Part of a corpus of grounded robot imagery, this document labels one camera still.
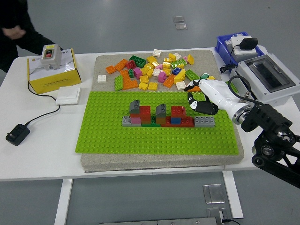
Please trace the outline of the person's right hand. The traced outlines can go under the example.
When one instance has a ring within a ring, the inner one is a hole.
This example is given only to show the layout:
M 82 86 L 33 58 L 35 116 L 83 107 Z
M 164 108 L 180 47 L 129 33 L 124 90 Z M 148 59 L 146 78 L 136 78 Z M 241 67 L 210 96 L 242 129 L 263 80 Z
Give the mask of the person's right hand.
M 11 40 L 20 39 L 26 34 L 26 30 L 23 30 L 19 25 L 13 28 L 2 28 L 2 31 Z

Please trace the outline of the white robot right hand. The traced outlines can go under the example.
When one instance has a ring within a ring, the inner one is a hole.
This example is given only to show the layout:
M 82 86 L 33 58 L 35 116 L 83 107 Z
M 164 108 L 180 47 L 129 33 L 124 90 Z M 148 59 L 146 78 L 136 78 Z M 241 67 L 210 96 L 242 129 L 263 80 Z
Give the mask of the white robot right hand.
M 195 86 L 198 86 L 205 95 L 205 101 L 197 101 L 191 92 L 187 94 L 188 103 L 195 112 L 215 115 L 218 110 L 225 110 L 232 118 L 238 110 L 248 106 L 246 103 L 240 102 L 240 99 L 230 91 L 228 85 L 223 81 L 193 80 L 184 91 L 191 90 Z

